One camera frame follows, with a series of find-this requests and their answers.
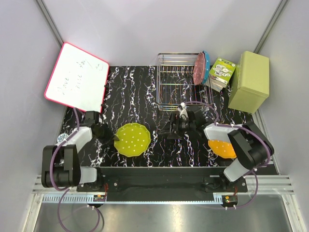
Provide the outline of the green polka dot plate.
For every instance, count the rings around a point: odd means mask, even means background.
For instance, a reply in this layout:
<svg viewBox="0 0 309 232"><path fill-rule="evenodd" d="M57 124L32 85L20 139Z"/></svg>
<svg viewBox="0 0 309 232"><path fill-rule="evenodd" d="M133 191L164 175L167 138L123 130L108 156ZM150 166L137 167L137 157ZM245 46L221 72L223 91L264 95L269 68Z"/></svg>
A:
<svg viewBox="0 0 309 232"><path fill-rule="evenodd" d="M139 123L128 123L118 129L114 147L119 154L126 157L137 157L144 153L151 142L148 129Z"/></svg>

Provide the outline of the orange polka dot plate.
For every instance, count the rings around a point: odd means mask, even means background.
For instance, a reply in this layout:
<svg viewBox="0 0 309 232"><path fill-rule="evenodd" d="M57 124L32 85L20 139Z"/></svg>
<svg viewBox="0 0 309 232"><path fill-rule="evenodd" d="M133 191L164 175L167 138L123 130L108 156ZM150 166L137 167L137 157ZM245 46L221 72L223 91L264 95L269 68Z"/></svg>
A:
<svg viewBox="0 0 309 232"><path fill-rule="evenodd" d="M208 146L214 154L223 159L235 159L237 157L231 143L219 140L208 140Z"/></svg>

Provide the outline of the pink polka dot plate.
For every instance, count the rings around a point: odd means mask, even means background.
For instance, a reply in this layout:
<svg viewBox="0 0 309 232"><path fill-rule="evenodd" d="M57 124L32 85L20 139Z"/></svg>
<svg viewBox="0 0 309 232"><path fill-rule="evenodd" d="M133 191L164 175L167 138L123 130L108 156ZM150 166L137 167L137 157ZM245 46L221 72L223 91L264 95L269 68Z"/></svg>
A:
<svg viewBox="0 0 309 232"><path fill-rule="evenodd" d="M203 52L200 52L197 56L197 59L194 65L194 73L193 73L194 85L202 84L204 80L204 76L205 76L205 70L206 70L205 55Z"/></svg>

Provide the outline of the blue polka dot plate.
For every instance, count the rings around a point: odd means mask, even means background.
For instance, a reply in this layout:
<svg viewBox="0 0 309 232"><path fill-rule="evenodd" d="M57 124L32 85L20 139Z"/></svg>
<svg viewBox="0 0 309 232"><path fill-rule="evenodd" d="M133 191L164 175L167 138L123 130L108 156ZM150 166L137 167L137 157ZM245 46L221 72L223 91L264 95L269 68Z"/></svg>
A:
<svg viewBox="0 0 309 232"><path fill-rule="evenodd" d="M210 72L210 56L207 51L203 50L204 57L205 57L205 74L202 84L205 84L209 77Z"/></svg>

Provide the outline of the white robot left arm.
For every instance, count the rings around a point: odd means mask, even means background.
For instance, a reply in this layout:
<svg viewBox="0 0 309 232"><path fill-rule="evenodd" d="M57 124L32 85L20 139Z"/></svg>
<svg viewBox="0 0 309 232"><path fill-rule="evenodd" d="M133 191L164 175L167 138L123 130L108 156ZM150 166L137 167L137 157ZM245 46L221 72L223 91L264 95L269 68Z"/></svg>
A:
<svg viewBox="0 0 309 232"><path fill-rule="evenodd" d="M85 112L83 123L80 123L75 108L73 112L77 123L76 128L61 142L47 145L42 151L42 186L63 191L87 184L93 191L100 191L104 187L104 179L99 176L96 168L83 168L78 154L94 138L108 145L114 141L118 142L119 138L107 124L99 122L98 112Z"/></svg>

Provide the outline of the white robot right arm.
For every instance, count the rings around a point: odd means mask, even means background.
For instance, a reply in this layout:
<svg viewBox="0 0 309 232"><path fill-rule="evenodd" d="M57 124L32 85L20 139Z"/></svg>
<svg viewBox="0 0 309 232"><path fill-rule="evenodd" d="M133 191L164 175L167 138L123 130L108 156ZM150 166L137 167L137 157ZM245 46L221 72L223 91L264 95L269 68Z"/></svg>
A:
<svg viewBox="0 0 309 232"><path fill-rule="evenodd" d="M201 111L181 110L171 113L159 132L168 139L183 139L187 132L197 139L205 139L217 156L233 159L219 179L223 191L231 191L237 180L257 167L267 165L274 154L274 147L250 121L245 124L227 125L209 122Z"/></svg>

